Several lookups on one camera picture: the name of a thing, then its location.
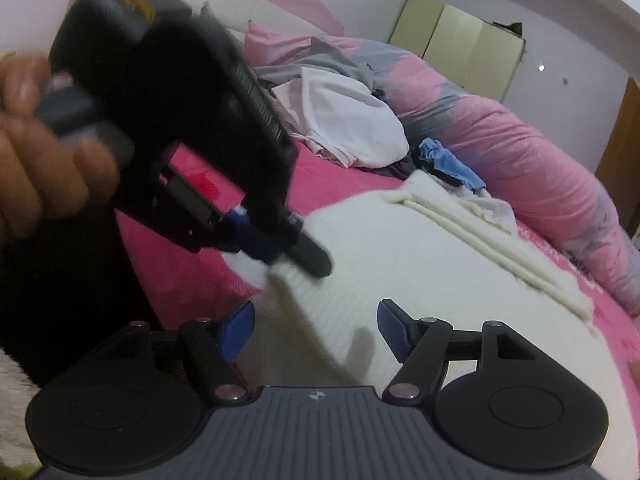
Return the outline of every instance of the bed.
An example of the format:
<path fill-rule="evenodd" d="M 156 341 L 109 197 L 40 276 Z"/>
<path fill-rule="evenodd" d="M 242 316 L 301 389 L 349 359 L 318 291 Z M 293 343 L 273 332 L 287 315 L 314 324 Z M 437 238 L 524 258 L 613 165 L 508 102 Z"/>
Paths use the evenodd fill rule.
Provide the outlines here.
<path fill-rule="evenodd" d="M 196 12 L 207 5 L 238 41 L 244 40 L 249 20 L 289 34 L 329 33 L 341 36 L 343 32 L 339 22 L 318 0 L 185 1 Z M 178 150 L 172 163 L 220 209 L 229 210 L 239 203 L 241 196 L 237 190 L 187 149 Z M 401 181 L 391 177 L 340 168 L 313 156 L 306 146 L 300 144 L 289 205 L 302 216 L 308 216 L 361 193 L 395 190 L 401 185 Z M 242 253 L 203 250 L 199 254 L 191 254 L 123 214 L 118 214 L 118 224 L 143 290 L 166 328 L 175 328 L 193 317 L 221 316 L 239 301 L 256 296 L 268 285 L 268 270 L 264 264 Z M 607 478 L 636 480 L 640 476 L 640 394 L 628 365 L 640 359 L 640 336 L 628 315 L 601 287 L 578 272 L 527 225 L 519 222 L 518 231 L 520 238 L 533 243 L 556 266 L 575 276 L 580 290 L 593 300 L 593 322 L 606 339 L 610 359 L 608 372 L 616 376 L 614 389 L 617 398 L 622 399 L 615 406 L 608 406 L 610 431 L 595 465 Z M 546 322 L 553 324 L 554 319 Z M 527 336 L 543 349 L 548 343 L 545 338 L 549 335 L 542 330 Z M 570 349 L 570 342 L 566 344 L 566 355 L 556 356 L 569 370 L 584 367 L 581 357 L 579 349 Z M 250 365 L 245 365 L 242 371 L 247 376 L 253 373 Z"/>

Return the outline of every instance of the pink blanket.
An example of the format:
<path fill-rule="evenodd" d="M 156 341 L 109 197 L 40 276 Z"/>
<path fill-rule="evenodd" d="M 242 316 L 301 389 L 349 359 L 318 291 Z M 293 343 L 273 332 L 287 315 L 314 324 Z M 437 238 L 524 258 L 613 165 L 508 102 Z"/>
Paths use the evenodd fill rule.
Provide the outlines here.
<path fill-rule="evenodd" d="M 402 184 L 391 177 L 345 170 L 299 146 L 289 205 L 301 215 L 368 190 L 395 189 Z M 178 150 L 172 162 L 220 209 L 231 209 L 240 202 L 238 190 L 187 149 Z M 233 272 L 217 250 L 192 254 L 123 214 L 118 215 L 118 222 L 143 290 L 166 328 L 176 328 L 198 316 L 219 317 L 259 292 Z M 607 339 L 618 366 L 636 434 L 640 435 L 640 394 L 628 368 L 630 362 L 640 360 L 640 335 L 631 319 L 609 294 L 579 274 L 549 243 L 524 224 L 519 227 L 522 238 L 536 244 L 558 267 L 576 274 L 580 288 L 593 298 L 596 326 Z"/>

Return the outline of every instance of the blue cloth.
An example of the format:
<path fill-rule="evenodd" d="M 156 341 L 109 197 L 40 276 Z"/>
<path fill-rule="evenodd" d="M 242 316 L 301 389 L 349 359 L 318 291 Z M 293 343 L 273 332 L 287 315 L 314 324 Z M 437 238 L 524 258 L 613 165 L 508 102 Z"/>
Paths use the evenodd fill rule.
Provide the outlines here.
<path fill-rule="evenodd" d="M 476 192 L 486 184 L 467 166 L 457 160 L 456 156 L 445 148 L 439 141 L 424 139 L 420 143 L 420 160 L 427 163 L 430 168 L 459 180 L 467 189 Z"/>

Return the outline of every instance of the beige cabinet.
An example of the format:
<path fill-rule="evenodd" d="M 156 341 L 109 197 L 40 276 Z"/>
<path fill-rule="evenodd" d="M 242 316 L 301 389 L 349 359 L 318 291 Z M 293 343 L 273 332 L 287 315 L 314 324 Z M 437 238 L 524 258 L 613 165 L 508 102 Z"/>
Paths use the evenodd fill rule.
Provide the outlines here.
<path fill-rule="evenodd" d="M 421 56 L 469 93 L 502 101 L 525 41 L 453 6 L 407 0 L 390 44 Z"/>

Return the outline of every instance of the ribbed surface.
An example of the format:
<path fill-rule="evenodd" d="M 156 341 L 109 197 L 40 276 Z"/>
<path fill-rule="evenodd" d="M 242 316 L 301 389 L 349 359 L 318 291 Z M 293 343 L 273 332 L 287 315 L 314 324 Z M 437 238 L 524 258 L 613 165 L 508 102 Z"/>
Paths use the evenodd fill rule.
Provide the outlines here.
<path fill-rule="evenodd" d="M 45 472 L 41 479 L 75 475 Z M 218 410 L 194 444 L 120 480 L 525 480 L 468 459 L 409 408 L 372 388 L 267 388 L 244 408 Z M 536 480 L 602 480 L 583 467 Z"/>

